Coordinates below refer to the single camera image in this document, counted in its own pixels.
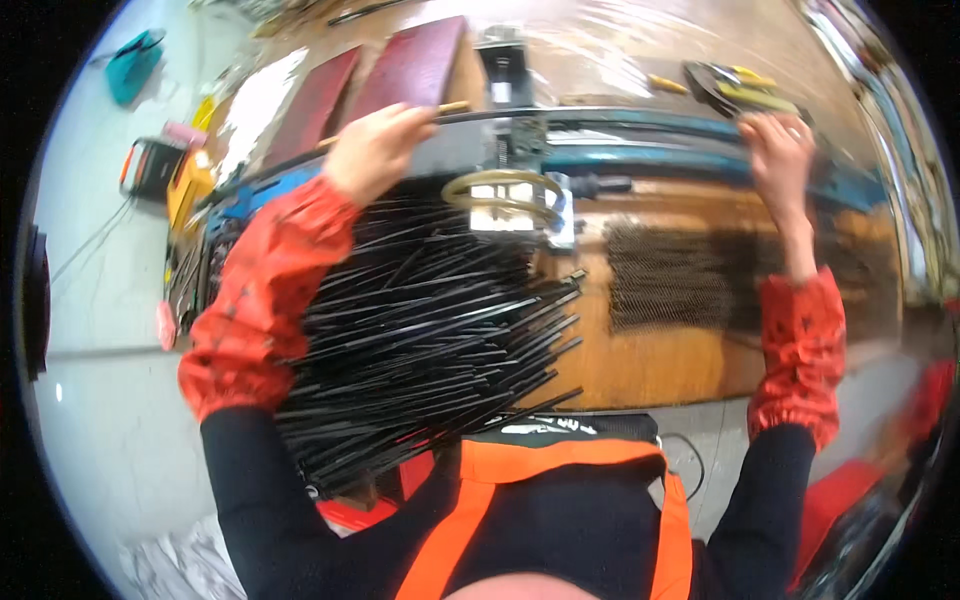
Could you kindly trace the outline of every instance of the left hand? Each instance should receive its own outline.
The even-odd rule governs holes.
[[[393,187],[410,167],[414,149],[437,131],[434,108],[396,104],[353,121],[330,150],[324,173],[361,208]]]

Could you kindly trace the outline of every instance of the bundle of black sticks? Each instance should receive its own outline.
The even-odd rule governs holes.
[[[511,410],[582,342],[562,338],[583,274],[533,276],[533,244],[478,238],[439,190],[404,183],[368,208],[304,316],[309,350],[276,422],[321,497],[582,392]]]

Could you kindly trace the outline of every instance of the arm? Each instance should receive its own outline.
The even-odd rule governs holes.
[[[300,318],[331,265],[349,255],[363,206],[393,186],[432,134],[427,109],[389,107],[351,123],[324,175],[264,206],[230,252],[216,301],[191,330],[180,389],[201,423],[230,558],[250,597],[317,592],[329,531],[273,423],[306,352]]]
[[[846,325],[833,275],[816,268],[804,214],[809,129],[796,117],[750,115],[741,131],[780,233],[784,274],[760,288],[766,374],[747,409],[751,446],[707,558],[731,597],[779,598],[796,560],[810,464],[839,428],[834,390]]]

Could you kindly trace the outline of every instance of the right hand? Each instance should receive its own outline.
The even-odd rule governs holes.
[[[737,124],[750,146],[756,191],[782,234],[810,228],[804,211],[806,179],[816,144],[795,114],[748,113]]]
[[[434,108],[396,104],[353,121],[330,150],[324,173],[360,207],[393,187],[410,167],[414,149],[437,132]]]

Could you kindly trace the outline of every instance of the teal bag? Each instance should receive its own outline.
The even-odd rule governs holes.
[[[125,107],[133,102],[154,72],[163,49],[162,30],[148,30],[117,50],[107,64],[107,85],[117,104]]]

